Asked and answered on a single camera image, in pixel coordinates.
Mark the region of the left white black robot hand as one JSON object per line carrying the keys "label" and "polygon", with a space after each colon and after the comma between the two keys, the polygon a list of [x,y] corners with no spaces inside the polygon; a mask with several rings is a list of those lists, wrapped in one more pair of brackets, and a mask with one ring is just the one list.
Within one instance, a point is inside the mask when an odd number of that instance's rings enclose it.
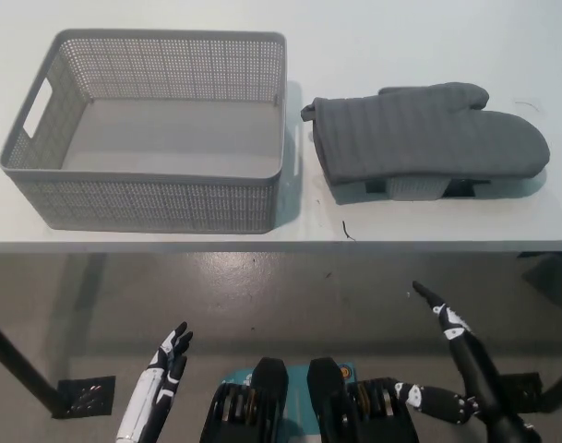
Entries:
{"label": "left white black robot hand", "polygon": [[183,321],[173,329],[139,376],[116,434],[116,442],[141,442],[163,384],[174,395],[186,363],[193,333]]}

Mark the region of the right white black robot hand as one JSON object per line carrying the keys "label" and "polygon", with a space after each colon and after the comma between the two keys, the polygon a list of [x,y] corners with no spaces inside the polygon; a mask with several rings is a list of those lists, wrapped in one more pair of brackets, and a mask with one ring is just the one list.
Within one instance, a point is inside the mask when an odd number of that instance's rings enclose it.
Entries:
{"label": "right white black robot hand", "polygon": [[420,282],[414,281],[413,289],[437,316],[465,393],[397,381],[394,389],[398,401],[455,425],[464,425],[476,417],[485,425],[488,442],[540,442],[542,438],[534,427],[515,411],[496,366],[464,319]]}

